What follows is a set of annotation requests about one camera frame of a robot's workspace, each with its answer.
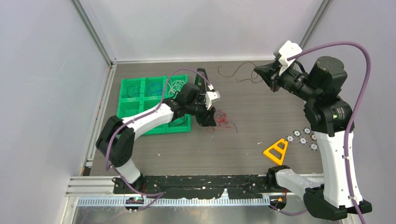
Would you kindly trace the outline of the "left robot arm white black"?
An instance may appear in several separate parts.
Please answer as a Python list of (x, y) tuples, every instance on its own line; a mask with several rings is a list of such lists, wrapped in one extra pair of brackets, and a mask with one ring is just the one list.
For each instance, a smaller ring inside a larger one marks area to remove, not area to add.
[(186, 83), (174, 96), (162, 99), (153, 108), (137, 115), (119, 118), (111, 116), (96, 141), (96, 148), (105, 156), (124, 178), (125, 187), (132, 193), (138, 193), (143, 187), (143, 174), (132, 160), (134, 142), (146, 132), (168, 124), (184, 115), (196, 117), (200, 126), (216, 126), (213, 103), (220, 94), (212, 85), (202, 93), (192, 83)]

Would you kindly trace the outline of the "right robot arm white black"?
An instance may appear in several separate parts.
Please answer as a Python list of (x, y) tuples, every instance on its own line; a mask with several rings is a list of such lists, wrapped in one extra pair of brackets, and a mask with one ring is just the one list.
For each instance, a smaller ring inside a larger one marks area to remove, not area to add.
[(342, 61), (322, 56), (310, 72), (292, 67), (283, 70), (274, 61), (255, 67), (254, 72), (273, 92), (282, 88), (305, 102), (305, 117), (314, 132), (324, 172), (321, 184), (286, 165), (276, 166), (268, 169), (267, 187), (275, 192), (281, 188), (293, 192), (316, 218), (338, 221), (349, 214), (370, 213), (372, 204), (361, 196), (354, 173), (353, 110), (339, 96), (347, 78)]

